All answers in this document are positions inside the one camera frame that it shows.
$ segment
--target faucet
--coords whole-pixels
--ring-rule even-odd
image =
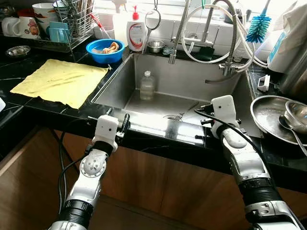
[[[186,4],[184,6],[184,10],[183,10],[183,14],[182,14],[182,17],[181,17],[181,21],[180,21],[180,24],[179,24],[179,27],[178,27],[178,30],[177,30],[175,44],[173,46],[171,54],[169,55],[169,60],[168,60],[169,64],[174,64],[175,63],[176,53],[177,53],[177,46],[178,46],[179,41],[180,41],[180,36],[181,36],[181,31],[182,31],[183,25],[184,25],[184,23],[185,23],[185,21],[187,19],[187,16],[188,16],[188,11],[189,11],[190,4],[191,4],[191,0],[186,0]]]
[[[232,14],[233,27],[234,27],[233,28],[233,35],[232,35],[232,42],[231,42],[231,46],[230,46],[230,50],[229,50],[229,56],[227,57],[227,60],[224,64],[219,64],[219,68],[223,69],[223,76],[225,77],[225,79],[223,79],[223,81],[226,81],[226,80],[232,78],[233,74],[236,72],[236,66],[233,65],[232,58],[233,58],[234,49],[235,49],[235,45],[236,45],[236,35],[237,35],[238,25],[237,25],[236,11],[235,11],[235,8],[232,5],[232,3],[229,0],[215,0],[213,2],[213,5],[215,5],[219,1],[224,1],[228,5],[229,10]],[[177,46],[178,46],[180,39],[181,39],[180,37],[181,37],[183,25],[185,24],[185,21],[186,21],[187,16],[188,16],[188,10],[189,10],[189,6],[190,6],[190,2],[191,2],[191,0],[186,0],[186,4],[185,4],[185,7],[184,7],[182,17],[181,17],[180,25],[179,25],[177,35],[176,35],[176,38],[175,38],[175,41],[174,41],[173,50],[172,50],[172,52],[169,56],[169,60],[168,60],[169,64],[175,63]],[[213,13],[213,8],[210,8],[202,39],[200,40],[200,42],[197,42],[197,44],[199,44],[199,45],[211,45],[212,46],[212,43],[207,41],[208,30],[209,30],[210,21],[211,21],[211,18],[212,18],[212,13]],[[217,81],[206,80],[206,83],[210,83],[210,84],[221,83],[221,80],[217,80]]]
[[[225,2],[230,10],[230,13],[232,15],[232,20],[233,20],[233,33],[232,33],[232,41],[231,41],[231,46],[230,46],[230,50],[229,50],[229,56],[227,57],[227,60],[224,64],[219,64],[219,68],[223,69],[223,76],[226,77],[225,80],[229,79],[232,77],[232,75],[234,74],[235,70],[236,70],[236,66],[232,64],[232,58],[234,55],[234,49],[235,49],[235,45],[236,45],[236,34],[237,34],[237,30],[238,30],[238,25],[237,25],[237,20],[236,20],[236,10],[234,8],[234,6],[232,5],[232,3],[229,0],[215,0],[212,4],[215,5],[217,2],[219,1],[223,1]],[[205,30],[203,32],[203,37],[202,37],[202,41],[205,42],[206,38],[208,36],[208,30],[209,30],[209,25],[210,25],[210,21],[212,18],[212,13],[213,13],[213,8],[210,8],[209,13],[208,13],[208,18],[207,18],[207,22],[206,22],[206,26],[205,26]],[[214,81],[214,80],[206,80],[206,83],[217,83],[220,82],[218,81]]]

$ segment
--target cabinet door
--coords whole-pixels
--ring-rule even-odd
[[[69,133],[64,138],[72,159],[81,157],[89,143],[90,139]],[[102,194],[158,213],[166,183],[166,161],[163,157],[119,147],[108,159]]]
[[[232,176],[169,161],[160,213],[206,230],[246,230],[244,204]]]
[[[13,150],[0,166],[0,229],[46,229],[58,213],[58,143],[41,129]],[[67,172],[70,186],[77,179]]]

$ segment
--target black marble countertop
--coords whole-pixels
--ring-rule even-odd
[[[74,49],[74,58],[70,53],[33,49],[31,54],[22,60],[7,58],[4,51],[12,47],[12,44],[2,45],[0,48],[0,97],[7,106],[0,112],[0,160],[35,125],[58,130],[66,129],[68,132],[88,138],[94,136],[95,121],[90,123],[80,121],[70,127],[66,125],[76,118],[99,117],[106,113],[109,106],[95,104],[91,100],[112,77],[122,61],[111,65],[112,70],[101,80],[79,110],[61,103],[10,93],[14,86],[22,82],[49,58],[70,62],[75,59],[78,63],[107,67],[95,63],[87,55],[85,46],[89,42],[90,40],[85,41]],[[129,49],[126,49],[123,60],[129,53]],[[249,69],[249,75],[254,96],[261,96],[262,93],[254,88],[258,78],[265,75],[265,71],[253,65]],[[269,93],[278,93],[271,86]],[[230,173],[219,140],[213,138],[210,129],[169,119],[152,120],[148,115],[116,108],[111,115],[122,121],[125,113],[131,116],[131,128],[126,133],[122,146]],[[278,186],[307,193],[307,185],[304,180],[301,180],[307,176],[307,158],[299,154],[300,150],[297,146],[283,143],[272,137],[253,138],[253,141],[263,149]],[[298,154],[290,155],[293,151],[297,151]]]

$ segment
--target white hose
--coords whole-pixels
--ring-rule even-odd
[[[215,8],[215,9],[221,9],[231,20],[232,20],[232,15],[223,7],[220,7],[220,6],[217,6],[217,5],[212,5],[212,4],[206,4],[204,6],[205,8]],[[189,19],[191,18],[191,16],[199,11],[200,9],[203,9],[202,6],[199,6],[197,7],[196,9],[194,9],[186,18],[186,21],[183,25],[183,30],[181,32],[181,43],[182,43],[182,47],[184,49],[184,51],[186,52],[186,54],[194,61],[197,61],[199,63],[203,63],[203,64],[212,64],[212,63],[216,63],[216,62],[219,62],[219,61],[222,61],[224,60],[225,58],[227,58],[229,56],[229,52],[227,54],[225,54],[224,56],[216,59],[216,60],[211,60],[211,61],[200,61],[196,58],[194,58],[188,51],[187,47],[186,47],[186,44],[185,44],[185,30],[186,30],[186,27],[187,27],[187,23],[189,21]],[[254,62],[255,64],[263,67],[263,68],[267,68],[267,64],[260,61],[256,56],[255,56],[255,46],[254,44],[252,44],[252,50],[249,48],[248,46],[248,43],[245,41],[245,38],[244,36],[247,34],[247,31],[245,30],[244,26],[242,25],[241,21],[238,19],[238,24],[239,24],[239,28],[238,28],[238,31],[239,31],[239,40],[238,42],[236,43],[236,46],[235,46],[235,50],[238,48],[238,46],[240,45],[241,42],[243,42],[243,45],[244,45],[244,48],[246,50],[246,53],[248,54],[249,56],[249,60],[248,62],[241,66],[241,67],[238,67],[239,71],[238,72],[243,72],[245,71],[252,62]]]

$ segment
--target dish rack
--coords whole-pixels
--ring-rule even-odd
[[[60,20],[68,24],[73,37],[83,36],[93,29],[94,21],[91,14],[99,19],[97,13],[93,11],[94,0],[63,0],[61,2],[65,7],[55,8],[55,11]]]
[[[20,37],[4,37],[9,39],[9,42],[23,45],[28,45],[32,48],[56,51],[61,53],[72,53],[72,50],[86,39],[94,34],[94,20],[91,17],[93,14],[99,19],[97,13],[94,12],[94,0],[61,0],[65,7],[55,8],[59,21],[67,23],[72,40],[68,43],[51,42],[46,39],[26,39]]]

